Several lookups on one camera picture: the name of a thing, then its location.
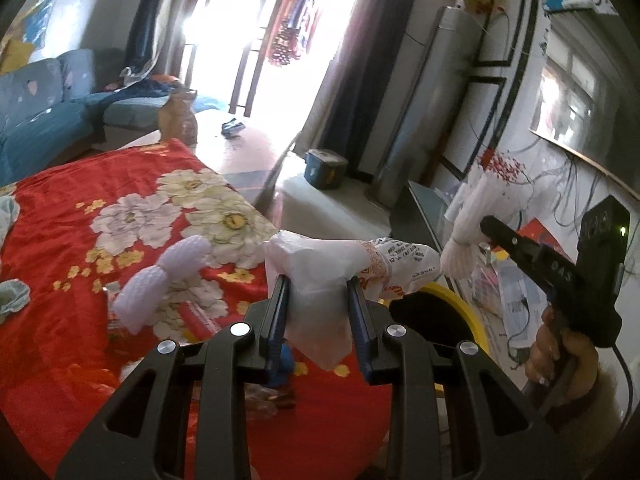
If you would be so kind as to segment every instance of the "sofa backrest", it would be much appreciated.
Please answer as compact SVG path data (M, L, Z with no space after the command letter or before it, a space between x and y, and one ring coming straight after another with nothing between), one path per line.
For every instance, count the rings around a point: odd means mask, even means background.
M57 59L43 59L0 77L0 131L13 128L62 102Z
M87 97L96 91L93 50L71 50L58 56L58 60L62 71L64 101Z

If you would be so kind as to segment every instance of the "curtain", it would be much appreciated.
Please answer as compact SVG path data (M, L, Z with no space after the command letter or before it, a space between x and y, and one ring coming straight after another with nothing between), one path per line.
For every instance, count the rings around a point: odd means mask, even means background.
M173 0L141 0L131 26L122 76L130 86L144 79L158 62L169 28Z
M334 150L347 158L350 173L357 173L413 6L414 0L357 1L296 153Z

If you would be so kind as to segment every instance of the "finger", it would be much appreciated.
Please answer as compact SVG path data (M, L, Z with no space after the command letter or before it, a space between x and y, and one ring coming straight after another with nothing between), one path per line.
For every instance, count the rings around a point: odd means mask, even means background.
M531 360L524 365L524 373L527 379L543 386L548 386L549 382L535 369Z
M558 361L560 358L560 347L558 340L551 332L548 325L543 325L536 334L536 345L543 354L548 354L553 361Z
M580 399L591 391L598 377L598 351L587 336L570 330L562 332L562 343L578 359L566 398Z
M551 355L542 352L537 344L531 347L529 361L540 375L545 379L553 381L555 377L554 360L551 358Z
M546 325L550 325L554 320L555 314L554 308L552 306L548 306L542 313L542 322Z

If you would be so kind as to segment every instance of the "metal bolt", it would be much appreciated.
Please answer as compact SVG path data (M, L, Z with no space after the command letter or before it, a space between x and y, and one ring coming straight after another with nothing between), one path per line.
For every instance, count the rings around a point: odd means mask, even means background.
M247 323L236 323L231 327L231 333L236 337L247 335L251 332L251 327Z
M402 337L406 334L406 328L402 325L389 325L386 327L386 333L391 337Z
M466 355L476 355L478 353L478 345L473 341L465 341L460 343L460 351Z
M161 354L170 354L177 348L177 346L178 345L174 341L168 339L167 341L160 342L160 344L158 345L158 351Z

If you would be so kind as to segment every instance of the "sofa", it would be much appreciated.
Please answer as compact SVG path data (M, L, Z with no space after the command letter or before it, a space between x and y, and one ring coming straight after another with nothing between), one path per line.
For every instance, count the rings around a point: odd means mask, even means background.
M106 109L107 142L95 145L88 109L110 95L97 91L117 81L123 66L119 49L82 49L0 76L0 187L73 160L92 146L117 149L157 130L168 96L126 99ZM194 111L209 108L226 105L200 96Z

